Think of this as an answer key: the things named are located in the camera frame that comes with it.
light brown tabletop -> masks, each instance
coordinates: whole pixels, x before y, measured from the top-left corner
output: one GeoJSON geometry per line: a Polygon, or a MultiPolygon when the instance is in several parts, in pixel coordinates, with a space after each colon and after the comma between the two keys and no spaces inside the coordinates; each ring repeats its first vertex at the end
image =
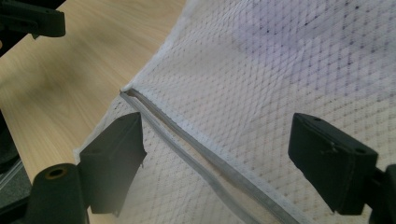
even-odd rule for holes
{"type": "MultiPolygon", "coordinates": [[[[184,0],[66,0],[66,36],[28,35],[0,58],[0,108],[31,181],[74,162],[111,101],[153,56],[184,0]]],[[[91,223],[112,223],[95,215],[91,223]]]]}

mesh bag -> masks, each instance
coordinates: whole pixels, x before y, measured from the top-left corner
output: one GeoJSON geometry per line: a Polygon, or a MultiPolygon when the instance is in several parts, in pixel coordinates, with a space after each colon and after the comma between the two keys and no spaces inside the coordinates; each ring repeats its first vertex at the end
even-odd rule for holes
{"type": "MultiPolygon", "coordinates": [[[[395,37],[395,1],[189,0],[163,46],[122,90],[143,95],[190,139],[264,192],[296,222],[363,223],[370,215],[369,207],[359,217],[333,214],[289,159],[291,118],[299,112],[325,119],[375,149],[380,169],[395,163],[395,37]]],[[[121,104],[124,109],[110,107],[96,133],[106,127],[109,117],[131,109],[131,104],[121,104]]],[[[159,136],[146,133],[145,139],[149,138],[145,145],[149,155],[151,150],[157,157],[165,153],[163,146],[168,145],[154,140],[159,136]]],[[[200,159],[189,146],[181,148],[210,170],[205,163],[208,158],[200,159]]],[[[137,219],[128,216],[135,216],[139,206],[146,213],[139,215],[142,223],[218,223],[220,217],[228,217],[227,223],[276,222],[276,211],[259,216],[260,210],[255,209],[262,204],[253,205],[254,200],[247,199],[233,210],[196,169],[180,160],[179,156],[160,156],[157,163],[147,165],[149,171],[139,171],[146,174],[136,176],[119,222],[135,223],[137,219]],[[164,180],[157,179],[155,172],[177,175],[163,166],[194,173],[170,184],[174,191],[183,190],[181,194],[156,191],[164,180]],[[147,178],[152,179],[152,186],[137,186],[147,178]],[[193,184],[194,178],[201,178],[204,187],[193,184]],[[135,200],[132,195],[154,192],[158,194],[140,205],[128,203],[135,200]],[[210,193],[215,195],[213,202],[189,201],[210,193]],[[172,205],[177,199],[184,203],[172,205]],[[197,214],[183,210],[190,203],[197,214]],[[212,205],[223,206],[226,212],[206,216],[202,209],[212,205]],[[170,219],[150,212],[153,207],[170,219]],[[241,207],[253,219],[236,215],[241,207]],[[188,215],[178,219],[180,214],[188,215]]],[[[209,173],[216,177],[221,170],[209,173]]],[[[226,182],[219,180],[222,186],[226,182]]]]}

wooden table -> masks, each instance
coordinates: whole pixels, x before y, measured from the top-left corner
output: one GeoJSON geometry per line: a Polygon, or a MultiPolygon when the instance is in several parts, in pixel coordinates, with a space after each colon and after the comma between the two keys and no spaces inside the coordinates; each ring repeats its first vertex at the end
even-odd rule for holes
{"type": "MultiPolygon", "coordinates": [[[[111,101],[159,48],[184,0],[66,0],[66,36],[28,35],[0,58],[0,108],[31,181],[74,162],[111,101]]],[[[92,224],[112,223],[92,216],[92,224]]]]}

